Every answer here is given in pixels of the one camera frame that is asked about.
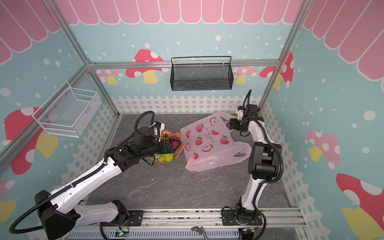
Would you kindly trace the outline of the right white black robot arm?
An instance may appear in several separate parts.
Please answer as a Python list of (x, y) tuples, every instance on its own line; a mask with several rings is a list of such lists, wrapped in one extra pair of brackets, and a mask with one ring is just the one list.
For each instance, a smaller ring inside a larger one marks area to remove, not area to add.
[(254, 143), (248, 161), (249, 183), (234, 209), (222, 208), (224, 226), (266, 226), (265, 215), (258, 208), (259, 200), (266, 185), (278, 182), (284, 172), (282, 146), (269, 137), (265, 121), (259, 115), (260, 107), (251, 103), (251, 93), (248, 91), (238, 107), (237, 118), (227, 123), (230, 130), (251, 135)]

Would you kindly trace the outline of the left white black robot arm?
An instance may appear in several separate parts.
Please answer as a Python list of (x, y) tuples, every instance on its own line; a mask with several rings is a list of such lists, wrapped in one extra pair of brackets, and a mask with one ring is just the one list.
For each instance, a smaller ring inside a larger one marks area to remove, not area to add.
[(44, 230), (48, 239), (56, 240), (77, 227), (91, 224), (127, 225), (130, 213), (121, 201), (81, 206), (80, 201), (108, 180), (118, 176), (141, 160), (157, 155), (174, 154), (181, 140), (163, 135), (165, 125), (155, 121), (155, 113), (147, 111), (135, 121), (132, 134), (107, 149), (103, 159), (67, 185), (52, 192), (35, 195), (35, 206), (18, 217), (10, 226), (11, 234)]

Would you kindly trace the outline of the pink printed plastic bag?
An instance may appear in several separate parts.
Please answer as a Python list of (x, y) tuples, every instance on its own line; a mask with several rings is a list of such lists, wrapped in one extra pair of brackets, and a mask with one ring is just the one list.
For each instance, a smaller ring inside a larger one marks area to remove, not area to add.
[(251, 146), (231, 138), (227, 123), (233, 118), (228, 113), (218, 112), (180, 129), (188, 171), (203, 172), (249, 158)]

